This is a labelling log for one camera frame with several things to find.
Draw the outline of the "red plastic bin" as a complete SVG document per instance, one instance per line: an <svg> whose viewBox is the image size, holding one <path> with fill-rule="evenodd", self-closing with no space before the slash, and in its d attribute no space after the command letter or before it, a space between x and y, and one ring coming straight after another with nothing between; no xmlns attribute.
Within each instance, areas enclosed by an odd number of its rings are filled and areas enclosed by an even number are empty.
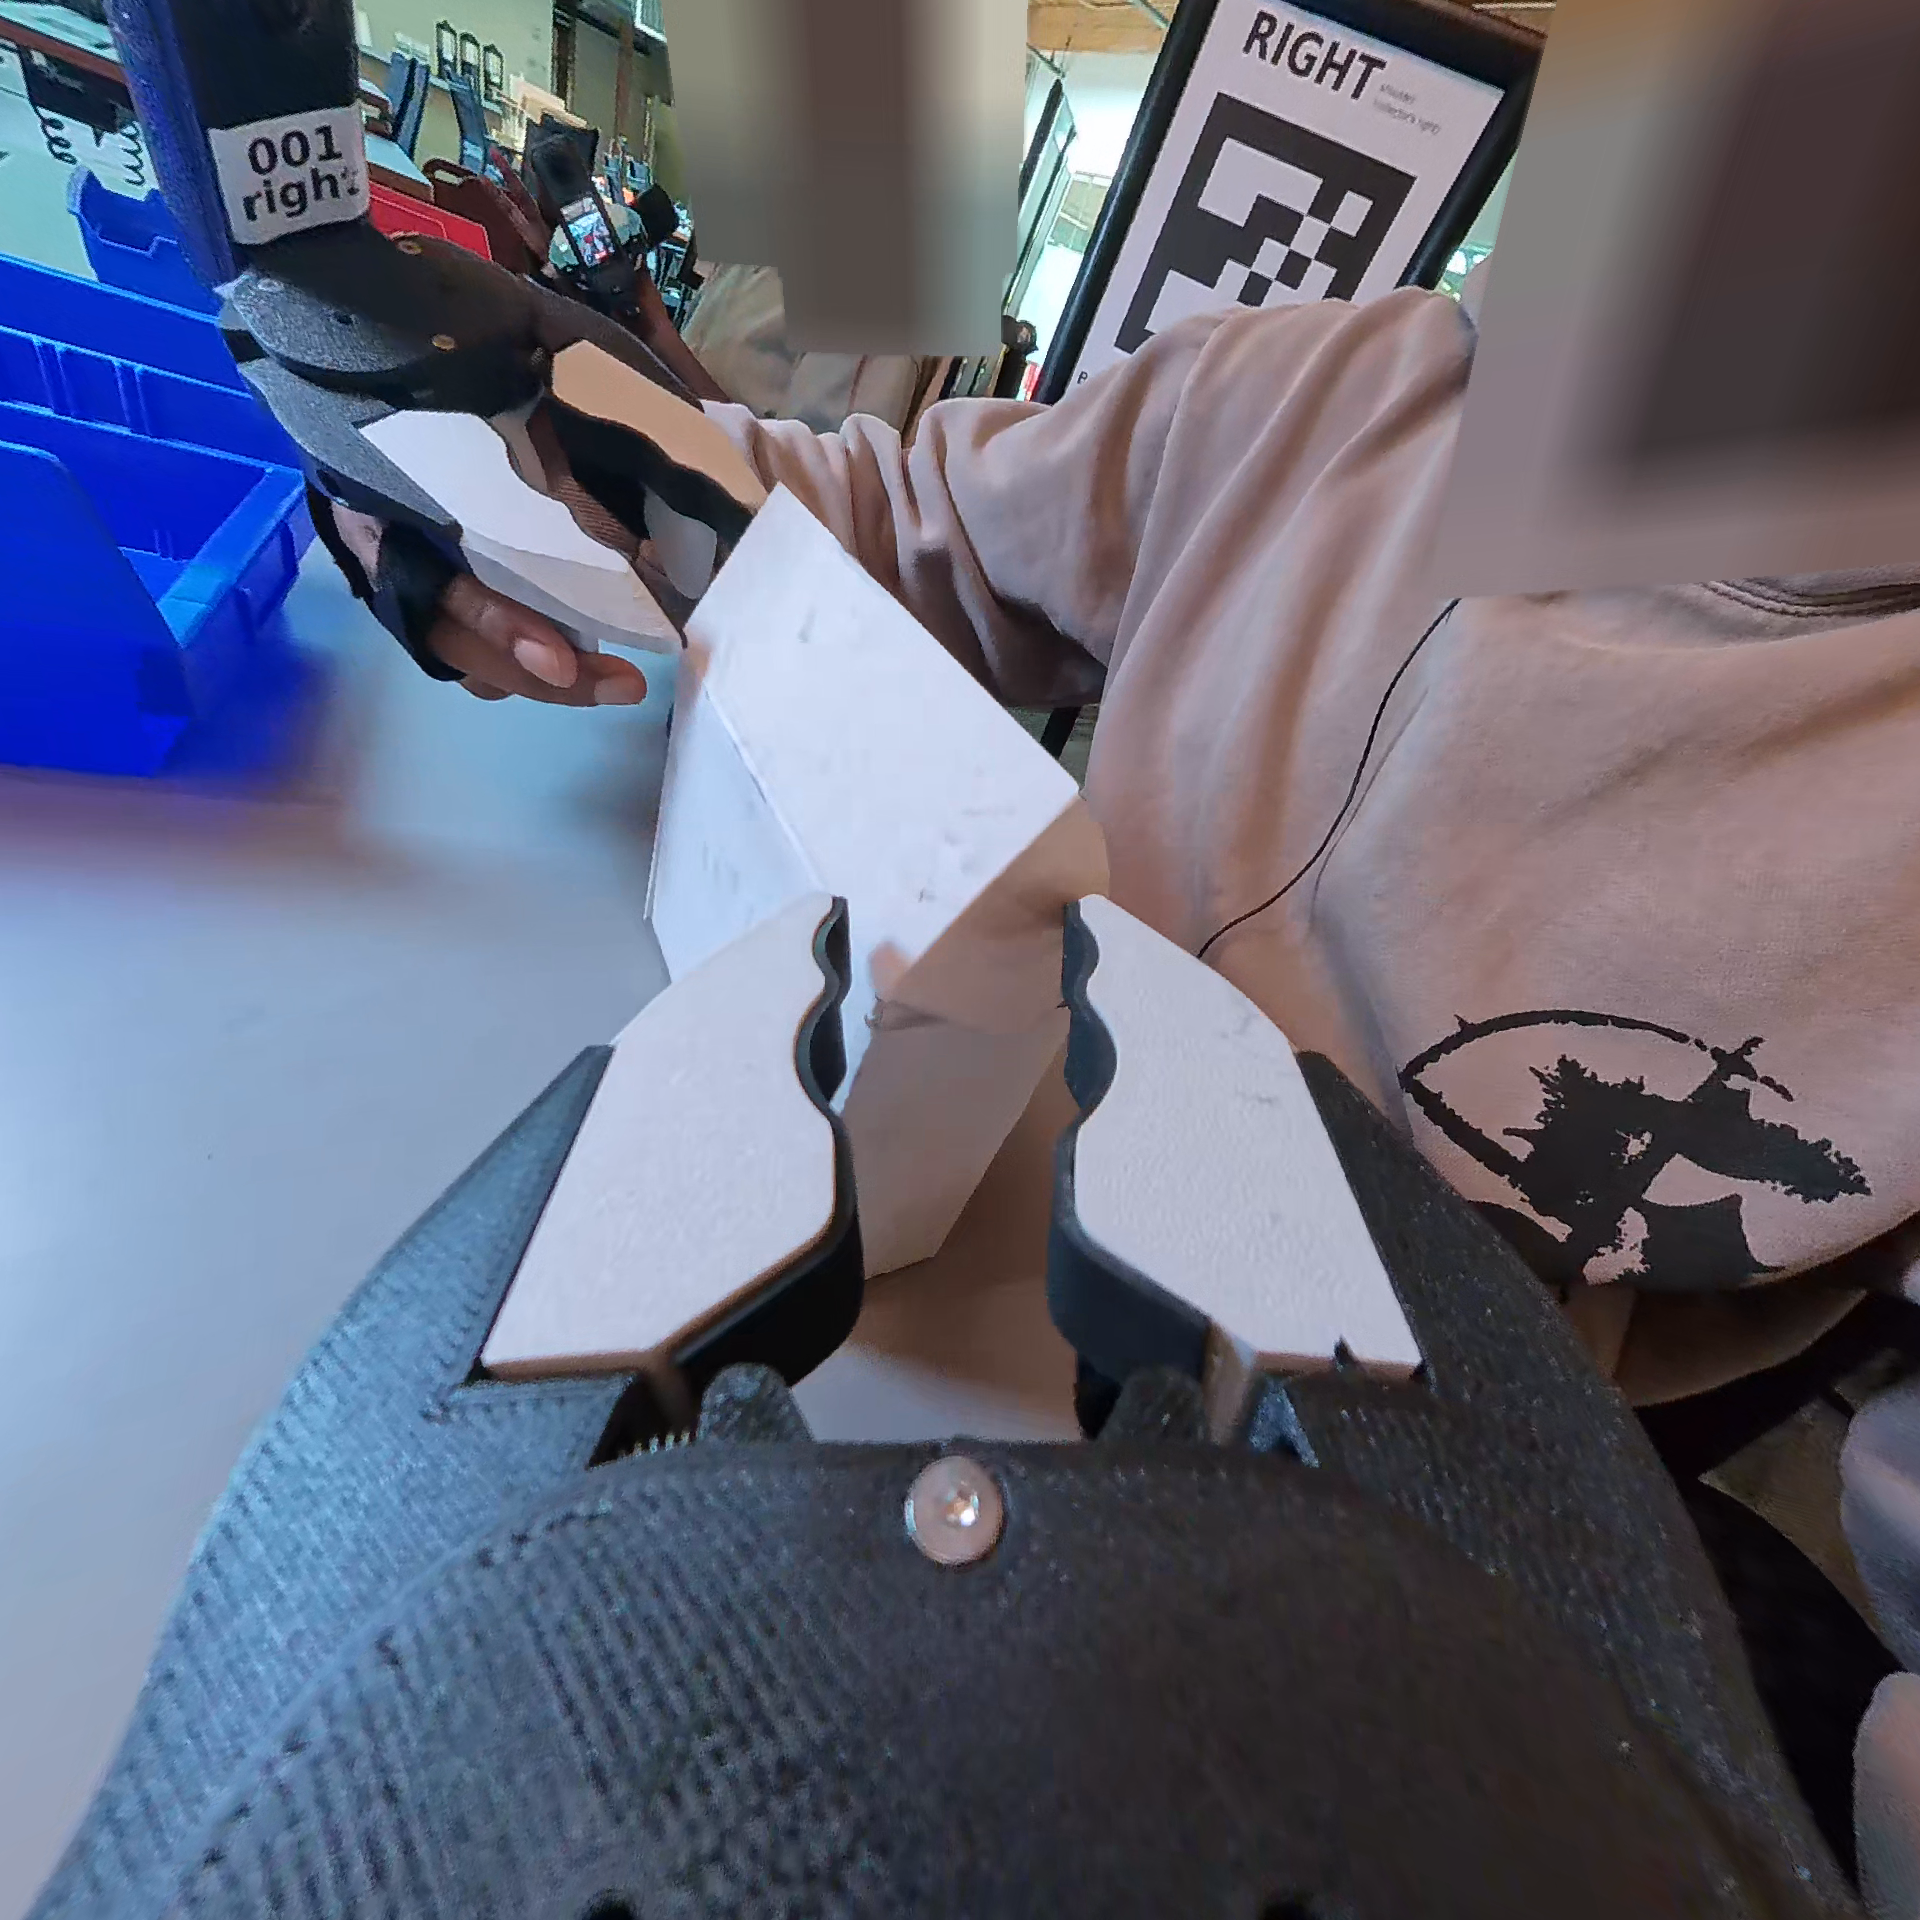
<svg viewBox="0 0 1920 1920"><path fill-rule="evenodd" d="M440 239L458 250L470 250L475 261L494 261L484 224L475 224L458 210L445 210L433 198L420 198L407 189L396 189L396 186L378 180L375 173L368 173L368 224L386 239Z"/></svg>

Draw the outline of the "person's beige sweatshirt torso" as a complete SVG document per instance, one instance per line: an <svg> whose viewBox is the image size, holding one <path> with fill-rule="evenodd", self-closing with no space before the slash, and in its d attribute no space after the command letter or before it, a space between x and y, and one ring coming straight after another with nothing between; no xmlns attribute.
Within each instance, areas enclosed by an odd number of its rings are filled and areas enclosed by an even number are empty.
<svg viewBox="0 0 1920 1920"><path fill-rule="evenodd" d="M1635 1407L1916 1267L1916 582L1238 615L1105 676L1112 898L1324 1051Z"/></svg>

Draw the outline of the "black white marker sign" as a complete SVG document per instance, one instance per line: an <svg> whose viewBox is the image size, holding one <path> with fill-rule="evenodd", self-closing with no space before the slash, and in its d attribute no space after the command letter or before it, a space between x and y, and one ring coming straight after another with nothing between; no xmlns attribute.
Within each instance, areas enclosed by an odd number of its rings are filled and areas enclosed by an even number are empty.
<svg viewBox="0 0 1920 1920"><path fill-rule="evenodd" d="M1439 285L1541 52L1473 3L1175 3L1034 396L1184 316Z"/></svg>

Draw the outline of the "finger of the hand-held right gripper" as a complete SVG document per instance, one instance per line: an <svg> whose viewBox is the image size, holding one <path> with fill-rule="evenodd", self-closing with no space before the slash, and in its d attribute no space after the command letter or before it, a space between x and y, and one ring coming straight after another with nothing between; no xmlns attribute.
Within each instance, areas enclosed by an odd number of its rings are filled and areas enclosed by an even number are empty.
<svg viewBox="0 0 1920 1920"><path fill-rule="evenodd" d="M490 420L407 408L367 424L360 438L458 520L462 559L490 589L540 611L581 654L683 654L634 563L532 491Z"/></svg>
<svg viewBox="0 0 1920 1920"><path fill-rule="evenodd" d="M540 458L578 529L673 603L711 588L769 500L698 403L595 345L551 352Z"/></svg>

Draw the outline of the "small screen device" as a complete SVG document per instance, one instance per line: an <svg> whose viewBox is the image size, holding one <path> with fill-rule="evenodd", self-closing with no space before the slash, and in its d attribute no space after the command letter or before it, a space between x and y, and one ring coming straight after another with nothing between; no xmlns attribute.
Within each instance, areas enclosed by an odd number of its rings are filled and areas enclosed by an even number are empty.
<svg viewBox="0 0 1920 1920"><path fill-rule="evenodd" d="M545 203L555 207L555 231L545 247L545 265L555 268L555 277L599 305L634 305L645 261L645 231L639 224L639 216L630 216L630 224L619 231L619 216L612 210L571 133L545 133L529 149L529 164Z"/></svg>

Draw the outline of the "blue plastic bin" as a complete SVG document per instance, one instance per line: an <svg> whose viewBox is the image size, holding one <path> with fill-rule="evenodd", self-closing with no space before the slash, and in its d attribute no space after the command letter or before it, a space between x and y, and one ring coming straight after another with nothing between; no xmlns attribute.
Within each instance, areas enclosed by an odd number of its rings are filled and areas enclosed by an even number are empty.
<svg viewBox="0 0 1920 1920"><path fill-rule="evenodd" d="M224 727L314 546L221 327L0 265L0 759L158 776Z"/></svg>
<svg viewBox="0 0 1920 1920"><path fill-rule="evenodd" d="M221 298L180 250L180 231L158 194L127 198L80 169L64 180L64 207L95 283L185 314L221 314Z"/></svg>

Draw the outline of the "person's right forearm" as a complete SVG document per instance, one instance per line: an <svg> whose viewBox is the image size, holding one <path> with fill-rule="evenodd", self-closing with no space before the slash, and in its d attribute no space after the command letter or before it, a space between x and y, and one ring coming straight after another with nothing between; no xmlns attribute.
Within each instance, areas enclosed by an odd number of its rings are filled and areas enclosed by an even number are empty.
<svg viewBox="0 0 1920 1920"><path fill-rule="evenodd" d="M1175 320L1055 406L940 403L909 441L863 414L708 424L967 676L1039 704L1137 639L1404 611L1473 345L1458 298L1397 292Z"/></svg>

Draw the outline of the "person's right hand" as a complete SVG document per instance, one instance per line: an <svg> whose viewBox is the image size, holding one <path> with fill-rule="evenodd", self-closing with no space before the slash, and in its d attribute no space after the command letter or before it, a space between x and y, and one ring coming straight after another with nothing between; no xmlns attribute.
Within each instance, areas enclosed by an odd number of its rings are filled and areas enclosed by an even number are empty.
<svg viewBox="0 0 1920 1920"><path fill-rule="evenodd" d="M639 709L645 680L619 655L581 654L555 622L490 589L440 543L360 514L306 483L314 529L352 598L433 680L475 700Z"/></svg>

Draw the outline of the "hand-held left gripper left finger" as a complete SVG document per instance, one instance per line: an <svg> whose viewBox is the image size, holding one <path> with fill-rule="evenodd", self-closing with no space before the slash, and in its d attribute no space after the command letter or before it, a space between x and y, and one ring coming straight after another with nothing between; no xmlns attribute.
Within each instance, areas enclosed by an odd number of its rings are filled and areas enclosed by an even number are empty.
<svg viewBox="0 0 1920 1920"><path fill-rule="evenodd" d="M630 1378L676 1422L729 1364L798 1388L849 1341L869 1263L830 1106L843 992L849 907L799 893L612 1038L484 1378Z"/></svg>

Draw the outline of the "white cardboard mailer box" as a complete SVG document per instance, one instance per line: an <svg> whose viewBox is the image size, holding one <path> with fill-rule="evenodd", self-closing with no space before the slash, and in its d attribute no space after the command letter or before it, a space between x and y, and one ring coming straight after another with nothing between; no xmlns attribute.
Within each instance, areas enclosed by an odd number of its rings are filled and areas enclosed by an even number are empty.
<svg viewBox="0 0 1920 1920"><path fill-rule="evenodd" d="M869 1276L937 1257L1024 1115L1066 1043L1066 907L1105 883L1078 783L774 491L688 622L645 927L683 978L843 898Z"/></svg>

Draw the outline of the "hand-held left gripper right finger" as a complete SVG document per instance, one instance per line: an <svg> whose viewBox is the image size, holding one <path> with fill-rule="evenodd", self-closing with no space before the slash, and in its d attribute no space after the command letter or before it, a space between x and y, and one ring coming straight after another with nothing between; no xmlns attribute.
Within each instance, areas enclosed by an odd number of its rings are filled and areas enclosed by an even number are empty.
<svg viewBox="0 0 1920 1920"><path fill-rule="evenodd" d="M1415 1378L1415 1326L1278 1023L1111 898L1069 903L1061 996L1047 1319L1084 1375L1170 1368L1215 1441L1264 1378Z"/></svg>

